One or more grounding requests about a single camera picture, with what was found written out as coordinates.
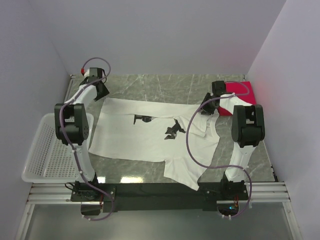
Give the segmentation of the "white t shirt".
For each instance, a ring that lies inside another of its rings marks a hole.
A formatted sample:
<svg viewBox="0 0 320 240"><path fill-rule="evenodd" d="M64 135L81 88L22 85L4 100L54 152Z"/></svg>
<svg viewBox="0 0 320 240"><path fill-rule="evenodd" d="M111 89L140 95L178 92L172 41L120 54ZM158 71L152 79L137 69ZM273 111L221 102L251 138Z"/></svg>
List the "white t shirt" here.
<svg viewBox="0 0 320 240"><path fill-rule="evenodd" d="M198 190L220 140L219 113L191 119L198 107L106 98L88 151L105 158L164 162L164 177Z"/></svg>

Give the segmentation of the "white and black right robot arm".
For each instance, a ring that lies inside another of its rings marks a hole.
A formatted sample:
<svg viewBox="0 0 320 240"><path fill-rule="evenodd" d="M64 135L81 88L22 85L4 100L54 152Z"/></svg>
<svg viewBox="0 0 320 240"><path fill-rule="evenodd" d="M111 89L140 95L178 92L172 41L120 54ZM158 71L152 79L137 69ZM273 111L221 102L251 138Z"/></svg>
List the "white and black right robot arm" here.
<svg viewBox="0 0 320 240"><path fill-rule="evenodd" d="M224 171L219 187L221 197L226 200L245 191L244 169L256 147L265 138L263 107L256 104L250 90L248 82L236 87L234 82L213 81L211 93L208 92L201 103L202 115L215 112L232 115L233 152L230 166Z"/></svg>

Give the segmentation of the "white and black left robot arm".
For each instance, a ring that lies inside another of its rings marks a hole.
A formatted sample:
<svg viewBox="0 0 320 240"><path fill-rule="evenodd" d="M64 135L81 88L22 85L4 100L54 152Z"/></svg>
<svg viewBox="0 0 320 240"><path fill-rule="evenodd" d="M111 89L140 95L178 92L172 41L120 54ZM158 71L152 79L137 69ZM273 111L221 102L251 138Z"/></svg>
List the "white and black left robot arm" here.
<svg viewBox="0 0 320 240"><path fill-rule="evenodd" d="M86 108L93 101L98 101L110 92L104 84L107 78L105 70L91 67L81 70L84 80L77 92L66 102L54 106L55 134L68 146L71 158L77 170L76 181L91 182L95 171L90 163L88 144L91 134Z"/></svg>

